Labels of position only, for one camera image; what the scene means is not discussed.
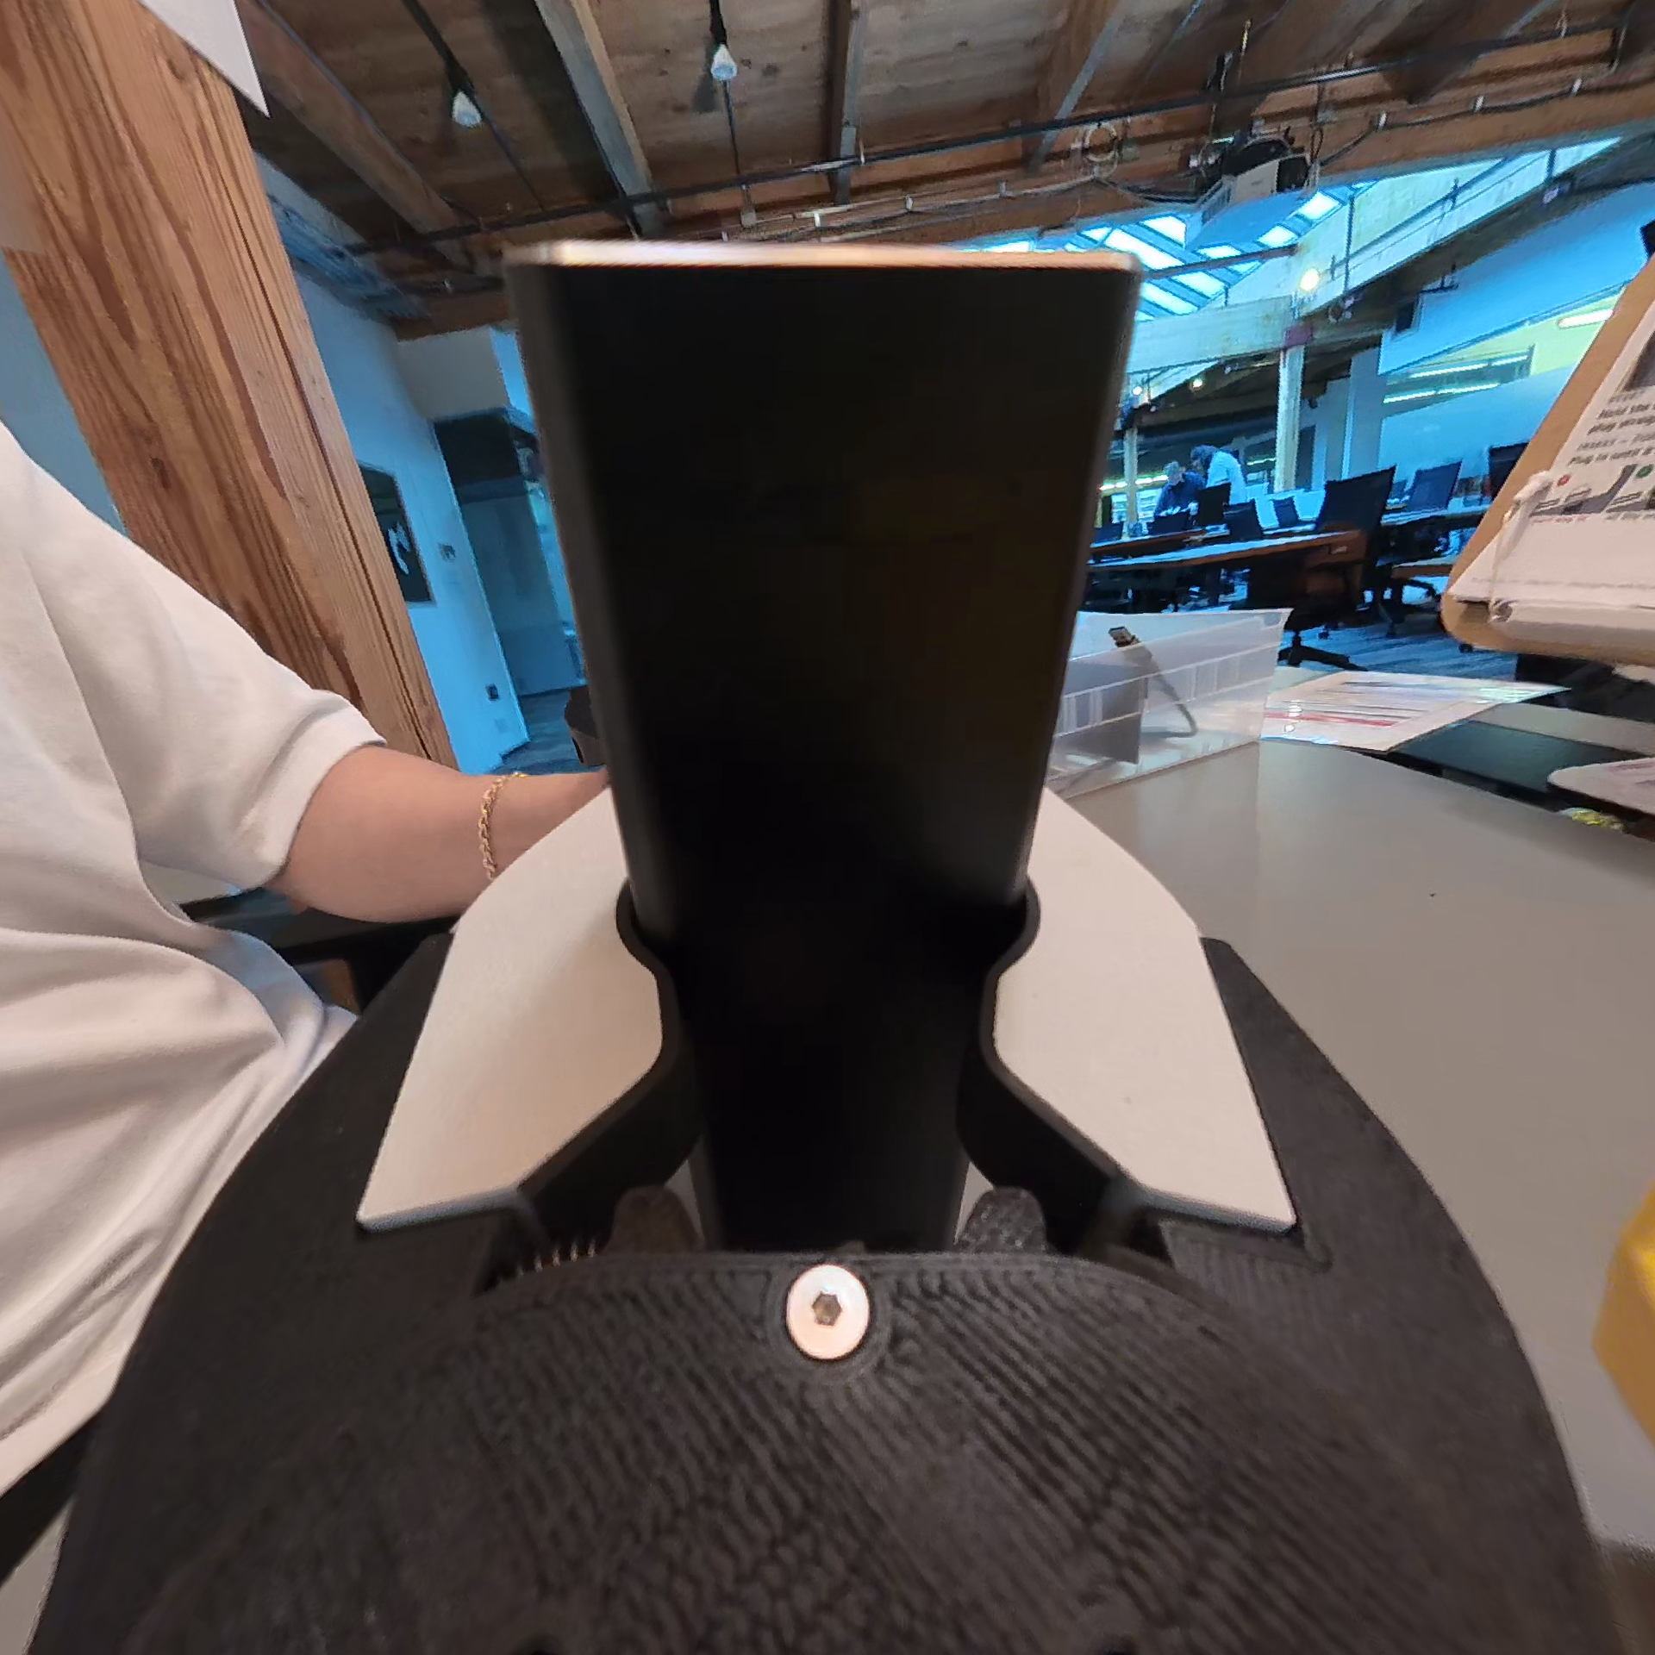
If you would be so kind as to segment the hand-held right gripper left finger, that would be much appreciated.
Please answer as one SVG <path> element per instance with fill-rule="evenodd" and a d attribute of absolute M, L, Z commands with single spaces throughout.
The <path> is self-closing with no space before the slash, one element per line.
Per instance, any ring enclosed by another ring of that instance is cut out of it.
<path fill-rule="evenodd" d="M 599 1236 L 625 1193 L 690 1163 L 690 1037 L 601 793 L 455 923 L 359 1222 L 497 1212 Z"/>

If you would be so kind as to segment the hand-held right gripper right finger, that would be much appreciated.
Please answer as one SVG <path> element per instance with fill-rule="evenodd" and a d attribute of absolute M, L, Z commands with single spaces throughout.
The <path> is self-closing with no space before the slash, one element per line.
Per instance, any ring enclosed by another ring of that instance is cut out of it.
<path fill-rule="evenodd" d="M 1009 903 L 958 925 L 965 1181 L 1030 1193 L 1050 1242 L 1192 1218 L 1296 1226 L 1206 942 L 1170 893 L 1042 791 Z"/>

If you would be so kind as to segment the clear plastic bin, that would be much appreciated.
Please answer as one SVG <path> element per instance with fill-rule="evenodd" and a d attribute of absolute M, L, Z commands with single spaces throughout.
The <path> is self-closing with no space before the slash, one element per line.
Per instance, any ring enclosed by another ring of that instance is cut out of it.
<path fill-rule="evenodd" d="M 1046 789 L 1078 798 L 1259 741 L 1287 609 L 1076 617 Z"/>

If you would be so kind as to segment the black multi-port usb hub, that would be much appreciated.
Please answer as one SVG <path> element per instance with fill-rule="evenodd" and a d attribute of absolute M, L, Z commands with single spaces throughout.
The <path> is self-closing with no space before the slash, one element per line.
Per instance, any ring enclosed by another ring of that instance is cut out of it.
<path fill-rule="evenodd" d="M 1139 267 L 558 241 L 506 263 L 660 994 L 548 1222 L 699 1153 L 717 1250 L 946 1250 L 965 1167 L 1064 1252 L 1121 1175 L 989 1053 Z"/>

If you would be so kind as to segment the yellow plastic bin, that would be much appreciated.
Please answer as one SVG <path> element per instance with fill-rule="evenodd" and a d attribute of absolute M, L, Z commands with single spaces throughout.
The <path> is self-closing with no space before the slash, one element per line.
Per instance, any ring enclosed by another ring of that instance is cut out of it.
<path fill-rule="evenodd" d="M 1653 1191 L 1629 1218 L 1608 1261 L 1594 1332 L 1604 1374 L 1653 1441 Z"/>

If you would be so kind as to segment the black office chair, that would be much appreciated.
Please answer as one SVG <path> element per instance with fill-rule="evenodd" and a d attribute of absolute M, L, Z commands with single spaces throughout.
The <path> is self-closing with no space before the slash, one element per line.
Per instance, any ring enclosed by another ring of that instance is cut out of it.
<path fill-rule="evenodd" d="M 1316 532 L 1342 534 L 1346 540 L 1340 546 L 1326 544 L 1296 562 L 1289 586 L 1291 613 L 1285 627 L 1289 643 L 1277 659 L 1281 666 L 1358 670 L 1348 657 L 1306 645 L 1304 635 L 1310 629 L 1330 635 L 1363 617 L 1369 596 L 1369 552 L 1391 497 L 1393 475 L 1395 469 L 1379 469 L 1326 487 L 1316 515 Z"/>
<path fill-rule="evenodd" d="M 260 887 L 205 897 L 183 915 L 270 946 L 321 999 L 361 1015 L 428 938 L 451 930 L 455 917 L 410 923 L 363 923 L 299 907 Z"/>

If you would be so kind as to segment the laminated paper sheet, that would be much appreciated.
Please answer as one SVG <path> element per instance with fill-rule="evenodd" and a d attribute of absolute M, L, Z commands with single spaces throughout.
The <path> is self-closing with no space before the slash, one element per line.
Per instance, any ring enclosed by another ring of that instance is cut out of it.
<path fill-rule="evenodd" d="M 1547 684 L 1482 676 L 1304 674 L 1273 688 L 1259 737 L 1381 755 L 1488 710 L 1553 694 Z"/>

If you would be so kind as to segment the instruction sheet on wooden stand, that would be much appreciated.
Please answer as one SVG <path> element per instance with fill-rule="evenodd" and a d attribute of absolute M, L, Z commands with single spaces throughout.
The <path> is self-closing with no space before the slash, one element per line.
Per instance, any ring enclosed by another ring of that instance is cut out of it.
<path fill-rule="evenodd" d="M 1625 688 L 1645 700 L 1651 700 L 1653 580 L 1649 607 L 1533 599 L 1491 607 L 1486 576 L 1490 548 L 1521 487 L 1555 458 L 1639 322 L 1645 316 L 1653 322 L 1651 296 L 1653 274 L 1647 263 L 1543 416 L 1474 542 L 1458 556 L 1440 601 L 1442 623 L 1468 649 L 1505 653 L 1529 664 L 1572 666 L 1592 690 Z M 1625 838 L 1651 842 L 1651 730 L 1639 733 L 1643 751 L 1623 751 L 1612 735 L 1590 731 L 1592 726 L 1612 722 L 1610 714 L 1553 708 L 1551 724 L 1535 722 L 1531 714 L 1531 708 L 1519 708 L 1507 722 L 1476 718 L 1446 739 L 1444 757 L 1428 757 L 1423 769 L 1566 820 L 1608 826 Z"/>

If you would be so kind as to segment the white ceiling projector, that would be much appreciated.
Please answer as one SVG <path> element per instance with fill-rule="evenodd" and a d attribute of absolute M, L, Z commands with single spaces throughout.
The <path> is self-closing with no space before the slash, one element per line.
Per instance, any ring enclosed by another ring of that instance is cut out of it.
<path fill-rule="evenodd" d="M 1206 192 L 1198 200 L 1206 217 L 1237 211 L 1255 201 L 1298 194 L 1310 180 L 1310 156 L 1279 134 L 1237 140 L 1216 156 L 1204 176 Z"/>

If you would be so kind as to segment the dark wall sign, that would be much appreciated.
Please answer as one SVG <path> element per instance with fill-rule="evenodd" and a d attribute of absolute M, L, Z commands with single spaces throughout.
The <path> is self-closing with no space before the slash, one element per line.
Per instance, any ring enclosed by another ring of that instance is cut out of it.
<path fill-rule="evenodd" d="M 359 471 L 404 603 L 408 607 L 431 605 L 435 599 L 396 477 L 366 465 Z"/>

